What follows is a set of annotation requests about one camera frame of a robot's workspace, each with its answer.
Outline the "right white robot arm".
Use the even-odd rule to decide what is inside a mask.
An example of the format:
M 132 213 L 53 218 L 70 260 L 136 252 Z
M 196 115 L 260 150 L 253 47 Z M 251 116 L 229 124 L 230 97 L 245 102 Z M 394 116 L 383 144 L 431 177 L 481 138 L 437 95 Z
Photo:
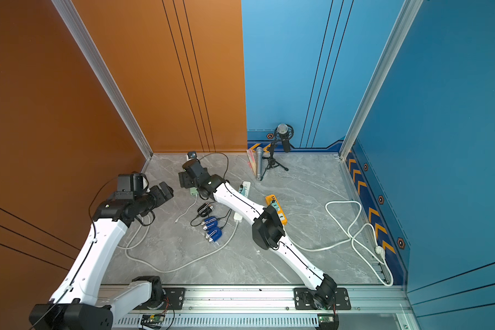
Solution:
M 318 309 L 333 309 L 338 289 L 335 280 L 317 268 L 291 242 L 272 206 L 262 206 L 251 201 L 218 175 L 203 172 L 194 176 L 183 171 L 179 173 L 179 180 L 182 188 L 196 188 L 204 198 L 210 198 L 239 213 L 251 225 L 254 243 L 279 255 L 301 278 L 312 293 L 312 304 Z

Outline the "yellow power strip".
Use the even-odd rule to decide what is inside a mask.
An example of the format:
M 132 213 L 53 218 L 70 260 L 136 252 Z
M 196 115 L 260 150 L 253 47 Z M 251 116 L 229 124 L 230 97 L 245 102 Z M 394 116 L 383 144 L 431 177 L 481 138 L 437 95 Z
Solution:
M 268 206 L 272 206 L 276 210 L 281 223 L 286 226 L 287 225 L 287 217 L 286 217 L 278 199 L 276 198 L 276 195 L 268 195 L 265 197 L 265 200 L 266 200 L 266 203 Z

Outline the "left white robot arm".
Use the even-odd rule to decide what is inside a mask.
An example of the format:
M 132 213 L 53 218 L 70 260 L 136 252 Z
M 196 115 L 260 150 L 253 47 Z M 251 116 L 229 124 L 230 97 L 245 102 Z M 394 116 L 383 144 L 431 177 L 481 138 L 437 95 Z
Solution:
M 138 216 L 145 216 L 173 198 L 165 182 L 151 188 L 137 183 L 137 175 L 124 175 L 118 189 L 99 204 L 92 225 L 73 266 L 46 304 L 33 307 L 33 329 L 111 329 L 136 307 L 166 305 L 158 276 L 140 276 L 125 289 L 99 301 L 100 286 L 123 236 Z

